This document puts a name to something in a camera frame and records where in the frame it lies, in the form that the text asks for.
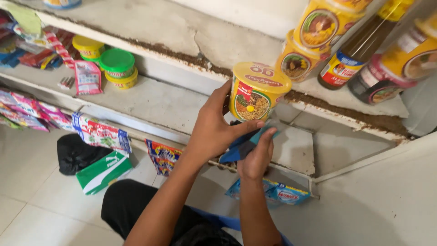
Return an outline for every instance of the paper sign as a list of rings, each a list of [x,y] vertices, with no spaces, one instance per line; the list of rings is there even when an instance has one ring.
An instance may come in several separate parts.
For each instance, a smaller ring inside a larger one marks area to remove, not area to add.
[[[35,34],[38,37],[41,35],[41,19],[31,9],[17,6],[15,4],[8,4],[7,10],[17,20],[26,33]]]

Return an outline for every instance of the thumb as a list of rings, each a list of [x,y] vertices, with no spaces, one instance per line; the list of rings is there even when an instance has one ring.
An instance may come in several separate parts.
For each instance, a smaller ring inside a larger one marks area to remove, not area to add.
[[[277,129],[275,127],[271,127],[267,129],[260,137],[258,141],[256,149],[259,151],[267,151],[270,147],[270,142],[272,140],[273,135],[276,133]]]
[[[260,129],[265,125],[266,123],[264,123],[262,120],[253,119],[235,126],[231,126],[231,129],[232,132],[234,133],[234,137],[238,138],[241,137],[242,135],[253,132],[254,130]]]

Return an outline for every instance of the hand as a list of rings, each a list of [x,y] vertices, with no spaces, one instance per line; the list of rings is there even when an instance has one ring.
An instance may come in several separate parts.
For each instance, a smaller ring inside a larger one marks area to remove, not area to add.
[[[272,127],[260,137],[258,145],[246,156],[237,162],[237,171],[241,179],[261,181],[267,166],[273,156],[273,135],[277,129]]]
[[[250,120],[230,126],[223,115],[228,110],[227,95],[232,81],[228,80],[222,87],[215,89],[205,105],[200,109],[193,133],[184,151],[196,160],[200,168],[210,159],[224,153],[229,145],[242,135],[265,125],[261,120]]]

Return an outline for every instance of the yellow cap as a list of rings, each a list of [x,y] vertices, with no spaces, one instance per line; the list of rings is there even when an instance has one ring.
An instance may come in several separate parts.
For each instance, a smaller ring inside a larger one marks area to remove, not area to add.
[[[291,80],[272,66],[258,62],[240,62],[234,65],[234,75],[257,91],[282,94],[291,90]]]
[[[73,38],[73,46],[78,50],[97,50],[105,44],[84,36],[76,35]]]

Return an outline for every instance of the green puma box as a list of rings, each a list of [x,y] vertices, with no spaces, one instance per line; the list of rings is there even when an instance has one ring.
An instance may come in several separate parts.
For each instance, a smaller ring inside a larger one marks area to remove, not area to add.
[[[127,156],[113,151],[76,173],[85,195],[94,195],[133,169]]]

